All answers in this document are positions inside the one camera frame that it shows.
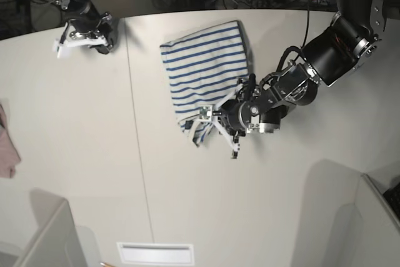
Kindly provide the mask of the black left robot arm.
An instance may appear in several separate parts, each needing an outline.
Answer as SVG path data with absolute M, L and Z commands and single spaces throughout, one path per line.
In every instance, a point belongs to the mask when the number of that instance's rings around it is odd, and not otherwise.
M 234 142 L 247 132 L 273 133 L 297 106 L 311 104 L 320 84 L 332 86 L 377 49 L 399 0 L 336 0 L 330 25 L 301 48 L 288 47 L 277 68 L 260 80 L 250 74 L 234 99 L 221 106 L 219 121 Z

